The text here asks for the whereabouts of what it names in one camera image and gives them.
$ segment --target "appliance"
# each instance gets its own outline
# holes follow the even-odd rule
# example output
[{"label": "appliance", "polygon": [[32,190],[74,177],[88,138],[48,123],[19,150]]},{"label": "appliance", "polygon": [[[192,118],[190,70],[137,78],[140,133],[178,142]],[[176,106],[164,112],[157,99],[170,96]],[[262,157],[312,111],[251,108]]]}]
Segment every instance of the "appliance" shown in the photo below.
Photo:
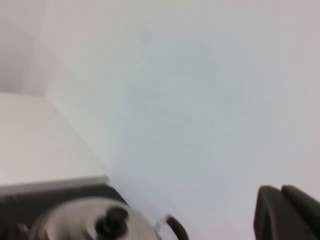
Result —
[{"label": "appliance", "polygon": [[0,197],[0,239],[27,240],[41,214],[83,197],[102,197],[126,204],[114,188],[105,184],[6,195]]},{"label": "appliance", "polygon": [[[164,220],[189,240],[173,217]],[[0,198],[1,240],[160,240],[157,230],[111,186],[95,185]]]}]

